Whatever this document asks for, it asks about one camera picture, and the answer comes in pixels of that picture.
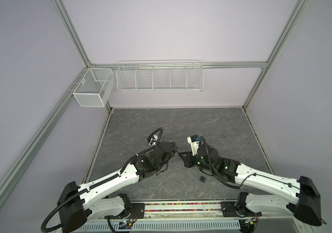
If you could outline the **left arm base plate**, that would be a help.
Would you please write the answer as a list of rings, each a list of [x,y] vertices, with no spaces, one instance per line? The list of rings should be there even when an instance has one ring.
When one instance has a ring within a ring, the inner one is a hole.
[[[145,203],[132,203],[130,209],[125,209],[118,216],[110,216],[110,219],[143,219],[144,215]]]

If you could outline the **dark grey padlock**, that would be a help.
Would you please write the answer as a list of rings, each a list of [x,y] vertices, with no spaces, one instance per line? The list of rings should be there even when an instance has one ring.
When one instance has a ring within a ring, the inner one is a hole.
[[[206,174],[202,174],[199,178],[199,181],[202,182],[202,183],[205,183],[206,182],[206,178],[207,178],[207,175]]]

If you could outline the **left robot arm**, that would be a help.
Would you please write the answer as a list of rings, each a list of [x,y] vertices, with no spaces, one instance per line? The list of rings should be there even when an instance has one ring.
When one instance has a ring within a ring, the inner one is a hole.
[[[93,182],[68,183],[57,206],[43,221],[41,232],[62,228],[64,233],[70,233],[100,213],[108,217],[129,215],[132,204],[124,194],[113,199],[113,208],[99,207],[98,202],[123,187],[159,175],[162,168],[168,167],[169,160],[177,153],[177,146],[174,141],[161,141],[162,133],[162,127],[151,133],[147,138],[150,148],[130,157],[121,169]]]

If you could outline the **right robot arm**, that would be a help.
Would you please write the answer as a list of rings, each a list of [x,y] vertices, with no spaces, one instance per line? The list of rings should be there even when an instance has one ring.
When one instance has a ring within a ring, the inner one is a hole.
[[[226,187],[240,190],[244,185],[270,193],[285,201],[285,209],[299,221],[311,226],[326,222],[321,214],[321,195],[311,178],[281,177],[253,169],[233,159],[223,158],[203,136],[187,139],[190,151],[180,152],[186,168],[196,167]]]

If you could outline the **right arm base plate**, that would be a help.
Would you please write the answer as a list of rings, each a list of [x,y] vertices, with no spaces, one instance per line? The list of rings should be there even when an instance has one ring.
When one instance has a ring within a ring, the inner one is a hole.
[[[221,210],[224,217],[261,217],[261,212],[253,212],[249,210],[244,203],[237,202],[221,202]]]

